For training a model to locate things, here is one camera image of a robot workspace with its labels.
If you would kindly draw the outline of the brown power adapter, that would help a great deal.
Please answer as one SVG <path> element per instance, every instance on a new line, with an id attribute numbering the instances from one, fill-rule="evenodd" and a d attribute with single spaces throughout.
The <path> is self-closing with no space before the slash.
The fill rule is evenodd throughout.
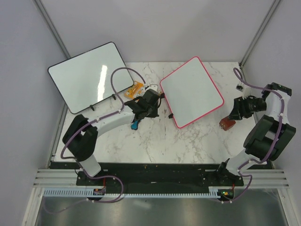
<path id="1" fill-rule="evenodd" d="M 227 131 L 232 128 L 236 124 L 235 120 L 230 120 L 228 117 L 225 117 L 220 120 L 219 126 L 224 130 Z"/>

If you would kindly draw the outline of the black framed whiteboard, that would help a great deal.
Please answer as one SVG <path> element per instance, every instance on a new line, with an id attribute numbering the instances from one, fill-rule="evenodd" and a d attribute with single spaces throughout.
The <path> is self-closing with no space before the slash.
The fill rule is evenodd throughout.
<path id="1" fill-rule="evenodd" d="M 108 42 L 48 68 L 72 114 L 80 113 L 131 87 L 134 80 L 114 42 Z"/>

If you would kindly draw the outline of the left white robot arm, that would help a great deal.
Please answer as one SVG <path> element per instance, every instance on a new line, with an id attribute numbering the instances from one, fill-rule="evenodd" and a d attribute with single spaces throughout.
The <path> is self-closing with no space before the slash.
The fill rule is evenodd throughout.
<path id="1" fill-rule="evenodd" d="M 100 118 L 89 120 L 82 114 L 77 115 L 63 136 L 64 148 L 61 158 L 65 159 L 64 151 L 68 149 L 74 159 L 87 175 L 93 185 L 103 181 L 101 166 L 94 156 L 97 139 L 108 131 L 122 125 L 131 124 L 132 129 L 144 118 L 158 117 L 158 108 L 165 94 L 149 89 L 142 96 L 122 102 L 122 108 Z"/>

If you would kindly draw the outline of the pink framed whiteboard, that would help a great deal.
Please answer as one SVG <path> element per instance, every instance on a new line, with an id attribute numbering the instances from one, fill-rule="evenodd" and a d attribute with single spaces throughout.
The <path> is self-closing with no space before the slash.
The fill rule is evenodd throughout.
<path id="1" fill-rule="evenodd" d="M 224 98 L 198 56 L 160 81 L 175 125 L 182 129 L 224 105 Z"/>

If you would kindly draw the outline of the orange illustrated book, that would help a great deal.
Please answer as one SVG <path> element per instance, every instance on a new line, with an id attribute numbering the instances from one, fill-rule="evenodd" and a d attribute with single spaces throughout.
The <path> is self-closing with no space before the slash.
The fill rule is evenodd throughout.
<path id="1" fill-rule="evenodd" d="M 138 81 L 134 81 L 133 86 L 129 87 L 125 91 L 124 96 L 127 99 L 135 99 L 136 97 L 142 96 L 145 93 L 145 91 L 146 91 L 145 84 Z"/>

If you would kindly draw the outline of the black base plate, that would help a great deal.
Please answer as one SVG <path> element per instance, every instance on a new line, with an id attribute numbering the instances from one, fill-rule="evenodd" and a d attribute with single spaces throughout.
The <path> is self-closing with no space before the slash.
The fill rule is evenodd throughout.
<path id="1" fill-rule="evenodd" d="M 96 179 L 78 172 L 77 186 L 105 186 L 111 193 L 206 193 L 210 187 L 242 187 L 243 180 L 221 181 L 218 164 L 101 163 Z"/>

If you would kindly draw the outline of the aluminium rail frame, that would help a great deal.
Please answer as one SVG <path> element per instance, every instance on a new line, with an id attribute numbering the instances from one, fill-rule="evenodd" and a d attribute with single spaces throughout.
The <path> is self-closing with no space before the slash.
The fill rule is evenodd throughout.
<path id="1" fill-rule="evenodd" d="M 145 119 L 138 130 L 123 125 L 101 135 L 94 156 L 101 166 L 97 179 L 88 178 L 67 155 L 60 159 L 63 143 L 47 169 L 39 169 L 31 194 L 32 208 L 23 225 L 37 222 L 42 197 L 93 196 L 100 188 L 109 199 L 119 198 L 214 198 L 223 190 L 277 189 L 289 184 L 284 171 L 271 162 L 253 165 L 238 179 L 222 175 L 221 162 L 238 154 L 254 119 L 240 121 L 224 131 L 218 120 L 233 104 L 221 108 L 180 129 L 167 117 L 166 105 L 155 119 Z"/>

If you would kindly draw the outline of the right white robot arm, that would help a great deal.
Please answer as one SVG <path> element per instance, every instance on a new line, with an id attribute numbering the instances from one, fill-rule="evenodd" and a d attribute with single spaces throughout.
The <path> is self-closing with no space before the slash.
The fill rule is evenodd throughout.
<path id="1" fill-rule="evenodd" d="M 221 120 L 224 124 L 249 118 L 255 112 L 265 112 L 247 135 L 243 150 L 222 162 L 215 174 L 216 182 L 227 185 L 241 180 L 244 170 L 268 160 L 274 161 L 296 133 L 287 117 L 287 104 L 292 90 L 277 83 L 268 84 L 261 97 L 248 96 L 234 99 L 231 113 Z"/>

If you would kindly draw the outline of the blue whiteboard eraser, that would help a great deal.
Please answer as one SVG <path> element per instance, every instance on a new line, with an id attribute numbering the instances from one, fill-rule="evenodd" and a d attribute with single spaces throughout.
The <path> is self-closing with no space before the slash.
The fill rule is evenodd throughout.
<path id="1" fill-rule="evenodd" d="M 131 125 L 131 129 L 132 130 L 138 130 L 139 123 L 140 123 L 140 121 L 133 122 L 133 124 Z"/>

